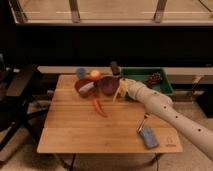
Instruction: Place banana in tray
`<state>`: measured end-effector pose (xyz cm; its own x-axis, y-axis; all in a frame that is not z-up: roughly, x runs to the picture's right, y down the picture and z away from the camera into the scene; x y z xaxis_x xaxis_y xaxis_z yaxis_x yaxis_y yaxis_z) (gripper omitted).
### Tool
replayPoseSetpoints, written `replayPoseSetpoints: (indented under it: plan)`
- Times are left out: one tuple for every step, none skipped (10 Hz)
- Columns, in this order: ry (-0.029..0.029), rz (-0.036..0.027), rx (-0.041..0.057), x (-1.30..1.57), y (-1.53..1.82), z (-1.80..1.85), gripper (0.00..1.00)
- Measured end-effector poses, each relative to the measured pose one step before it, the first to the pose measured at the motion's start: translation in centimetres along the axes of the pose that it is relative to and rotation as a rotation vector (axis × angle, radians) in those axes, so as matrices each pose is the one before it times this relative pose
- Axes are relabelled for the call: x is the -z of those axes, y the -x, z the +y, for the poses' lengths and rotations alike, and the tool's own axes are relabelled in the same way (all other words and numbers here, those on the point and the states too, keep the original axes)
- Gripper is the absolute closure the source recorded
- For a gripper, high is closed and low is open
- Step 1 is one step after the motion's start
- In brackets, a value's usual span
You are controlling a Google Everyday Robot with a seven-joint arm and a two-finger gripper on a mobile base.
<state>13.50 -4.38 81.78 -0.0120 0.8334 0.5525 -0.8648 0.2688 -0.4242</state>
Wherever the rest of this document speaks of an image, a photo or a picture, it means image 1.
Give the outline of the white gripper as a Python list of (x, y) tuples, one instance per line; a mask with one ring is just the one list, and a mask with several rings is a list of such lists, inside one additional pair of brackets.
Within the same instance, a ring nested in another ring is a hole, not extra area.
[(135, 83), (133, 79), (123, 78), (120, 80), (120, 96), (125, 97), (128, 93), (128, 88)]

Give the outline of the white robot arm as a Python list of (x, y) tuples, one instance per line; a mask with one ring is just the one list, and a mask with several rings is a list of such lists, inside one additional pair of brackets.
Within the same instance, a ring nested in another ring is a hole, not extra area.
[(192, 144), (213, 161), (213, 131), (178, 113), (167, 95), (147, 87), (133, 79), (121, 79), (122, 90), (132, 99), (142, 103), (149, 114), (175, 127)]

